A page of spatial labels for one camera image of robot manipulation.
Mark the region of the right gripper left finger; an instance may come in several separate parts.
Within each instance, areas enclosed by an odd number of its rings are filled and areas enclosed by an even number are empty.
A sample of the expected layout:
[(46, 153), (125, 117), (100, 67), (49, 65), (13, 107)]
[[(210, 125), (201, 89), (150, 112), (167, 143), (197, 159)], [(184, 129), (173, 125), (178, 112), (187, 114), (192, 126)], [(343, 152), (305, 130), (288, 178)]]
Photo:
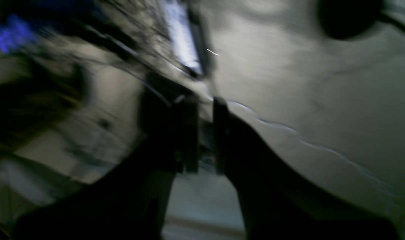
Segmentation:
[(177, 173), (198, 172), (198, 97), (177, 97), (161, 124), (96, 183), (21, 217), (14, 240), (159, 240)]

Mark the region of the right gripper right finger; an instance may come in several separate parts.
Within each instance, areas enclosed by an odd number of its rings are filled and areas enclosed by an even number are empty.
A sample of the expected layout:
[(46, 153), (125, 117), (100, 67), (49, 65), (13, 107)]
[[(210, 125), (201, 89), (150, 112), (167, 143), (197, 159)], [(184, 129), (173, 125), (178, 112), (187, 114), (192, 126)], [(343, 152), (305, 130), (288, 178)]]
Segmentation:
[(216, 170), (239, 197), (248, 240), (396, 240), (390, 220), (321, 189), (248, 123), (213, 101)]

